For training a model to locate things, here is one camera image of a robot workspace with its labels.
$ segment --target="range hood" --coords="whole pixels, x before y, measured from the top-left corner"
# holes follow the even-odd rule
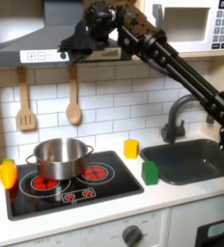
[[[70,37],[82,15],[79,0],[44,0],[44,27],[21,38],[0,43],[0,67],[66,64],[69,56],[60,56],[57,46]],[[128,55],[109,40],[110,46],[94,52],[86,61],[128,60]]]

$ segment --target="microwave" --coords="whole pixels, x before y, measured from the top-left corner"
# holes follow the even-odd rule
[[[144,13],[179,52],[224,50],[224,0],[146,0]]]

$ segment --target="sink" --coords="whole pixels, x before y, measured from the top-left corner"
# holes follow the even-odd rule
[[[171,184],[184,185],[224,177],[224,152],[211,140],[145,148],[140,156],[145,161],[153,161],[159,177]]]

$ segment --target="stovetop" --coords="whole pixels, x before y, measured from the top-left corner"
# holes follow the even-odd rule
[[[87,162],[82,175],[61,181],[44,179],[37,165],[17,166],[17,184],[6,191],[9,219],[25,219],[144,191],[115,152],[93,153]]]

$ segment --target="wooden spatula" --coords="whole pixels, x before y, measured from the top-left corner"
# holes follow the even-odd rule
[[[30,110],[28,103],[28,93],[26,85],[27,69],[20,67],[16,69],[16,72],[19,80],[21,101],[21,109],[17,113],[16,124],[20,130],[34,129],[36,128],[36,118],[34,113]]]
[[[77,104],[77,67],[70,67],[70,104],[67,108],[67,118],[70,124],[79,124],[82,119],[80,107]]]

